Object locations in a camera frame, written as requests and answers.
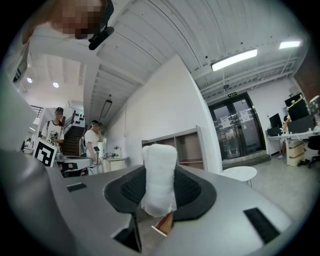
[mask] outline exit sign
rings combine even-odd
[[[233,93],[228,94],[228,97],[229,97],[229,98],[232,98],[232,97],[234,97],[234,96],[237,96],[237,93],[236,93],[236,92],[233,92]]]

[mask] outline white wrapped object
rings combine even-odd
[[[176,210],[174,176],[177,150],[162,144],[144,146],[142,158],[146,169],[146,184],[141,207],[151,216],[165,216]]]

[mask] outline double door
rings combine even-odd
[[[247,156],[266,148],[262,129],[247,93],[209,107],[222,160]]]

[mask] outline bookshelf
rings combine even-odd
[[[142,147],[152,144],[173,146],[177,151],[177,164],[206,170],[207,163],[204,154],[202,133],[199,126],[164,137],[142,141]]]

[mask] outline tiled floor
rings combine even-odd
[[[320,166],[291,167],[286,159],[273,157],[270,161],[253,166],[257,175],[252,179],[252,188],[281,208],[293,221],[304,218],[320,192]],[[140,215],[138,228],[142,254],[148,255],[164,236],[151,228],[161,218]]]

